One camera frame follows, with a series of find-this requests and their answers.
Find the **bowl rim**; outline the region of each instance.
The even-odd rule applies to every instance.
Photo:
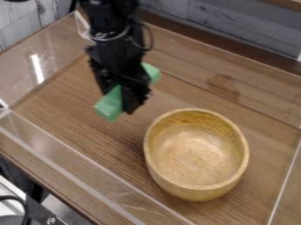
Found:
[[[200,112],[200,113],[209,113],[217,117],[220,117],[223,120],[225,120],[232,128],[236,130],[236,132],[239,133],[239,137],[243,141],[243,145],[244,145],[244,160],[243,163],[239,167],[237,172],[232,175],[232,177],[229,179],[227,179],[225,181],[216,183],[215,185],[180,185],[178,183],[170,181],[169,178],[166,178],[165,175],[162,175],[157,169],[154,168],[154,163],[152,163],[152,153],[150,153],[150,148],[149,148],[149,139],[150,139],[150,135],[152,135],[152,130],[153,128],[157,126],[157,124],[161,122],[162,119],[168,118],[169,116],[172,116],[172,114],[176,113],[181,113],[181,112]],[[148,129],[146,135],[145,135],[145,139],[144,139],[144,152],[145,152],[145,157],[146,157],[146,161],[148,164],[150,165],[152,169],[156,171],[156,173],[160,175],[160,177],[168,181],[169,183],[172,183],[173,185],[176,185],[180,188],[186,188],[190,189],[192,191],[211,191],[211,190],[216,190],[220,189],[221,187],[225,187],[228,185],[232,185],[233,183],[236,183],[236,181],[239,181],[239,179],[241,178],[247,168],[248,168],[248,162],[249,162],[249,145],[248,145],[248,140],[247,137],[243,133],[243,131],[240,130],[239,126],[235,124],[235,122],[232,122],[232,120],[229,118],[227,118],[224,115],[221,115],[217,112],[213,112],[211,110],[207,109],[200,109],[200,108],[182,108],[182,109],[177,109],[173,110],[170,112],[164,113],[160,118],[157,118],[153,123],[150,124],[150,127]]]

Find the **green block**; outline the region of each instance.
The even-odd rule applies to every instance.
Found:
[[[156,84],[161,79],[161,70],[148,63],[142,63],[142,67],[152,79],[152,84]],[[120,85],[101,99],[94,106],[95,112],[109,121],[114,122],[122,114],[122,87]]]

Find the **gray wall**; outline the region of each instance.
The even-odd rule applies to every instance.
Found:
[[[259,0],[141,0],[142,5],[295,58],[301,13]]]
[[[65,16],[73,0],[0,0],[0,51]]]

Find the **screw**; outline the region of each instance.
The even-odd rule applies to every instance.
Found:
[[[49,221],[47,221],[47,224],[54,225],[55,224],[55,218],[50,218]]]

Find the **wooden bowl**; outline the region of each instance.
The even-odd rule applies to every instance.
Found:
[[[248,167],[247,138],[223,115],[181,109],[153,122],[145,136],[150,174],[174,196],[213,200],[239,183]]]

